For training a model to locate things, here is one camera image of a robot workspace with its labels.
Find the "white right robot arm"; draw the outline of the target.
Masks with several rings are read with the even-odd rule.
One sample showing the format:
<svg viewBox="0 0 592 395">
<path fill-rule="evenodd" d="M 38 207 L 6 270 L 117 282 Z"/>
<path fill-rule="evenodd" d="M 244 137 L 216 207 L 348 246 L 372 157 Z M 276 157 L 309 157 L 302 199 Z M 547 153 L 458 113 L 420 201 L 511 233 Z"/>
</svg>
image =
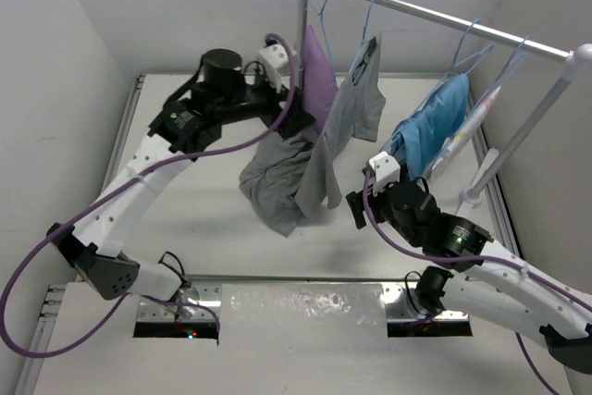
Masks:
<svg viewBox="0 0 592 395">
<path fill-rule="evenodd" d="M 528 337 L 578 373 L 591 372 L 591 297 L 510 252 L 472 221 L 442 212 L 413 181 L 346 197 L 355 226 L 390 224 L 408 243 L 400 253 L 429 266 L 415 287 L 420 306 L 460 311 Z"/>
</svg>

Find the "grey t shirt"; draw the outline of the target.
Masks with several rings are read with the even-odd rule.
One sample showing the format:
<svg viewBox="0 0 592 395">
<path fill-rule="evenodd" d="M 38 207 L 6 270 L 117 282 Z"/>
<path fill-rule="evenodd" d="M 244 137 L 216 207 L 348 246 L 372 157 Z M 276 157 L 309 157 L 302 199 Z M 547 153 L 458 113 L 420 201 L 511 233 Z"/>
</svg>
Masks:
<svg viewBox="0 0 592 395">
<path fill-rule="evenodd" d="M 257 147 L 240 173 L 239 188 L 254 212 L 276 233 L 287 237 L 323 202 L 329 209 L 342 198 L 334 161 L 352 138 L 375 142 L 386 98 L 378 88 L 381 35 L 364 43 L 358 66 L 337 90 L 328 117 L 314 141 L 311 131 L 286 140 L 276 133 Z"/>
</svg>

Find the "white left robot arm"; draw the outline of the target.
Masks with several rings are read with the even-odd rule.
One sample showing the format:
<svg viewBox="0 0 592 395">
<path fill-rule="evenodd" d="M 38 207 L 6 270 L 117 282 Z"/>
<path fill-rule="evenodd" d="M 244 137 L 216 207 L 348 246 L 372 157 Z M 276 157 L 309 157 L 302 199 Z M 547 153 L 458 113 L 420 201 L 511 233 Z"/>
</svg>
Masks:
<svg viewBox="0 0 592 395">
<path fill-rule="evenodd" d="M 188 291 L 181 272 L 161 261 L 134 259 L 124 247 L 165 187 L 198 158 L 214 155 L 209 147 L 224 126 L 259 118 L 268 130 L 291 136 L 313 123 L 298 97 L 296 50 L 272 42 L 254 64 L 258 69 L 248 82 L 236 52 L 204 53 L 197 71 L 168 96 L 139 148 L 91 207 L 78 221 L 49 229 L 54 246 L 103 299 L 138 294 L 173 301 Z"/>
</svg>

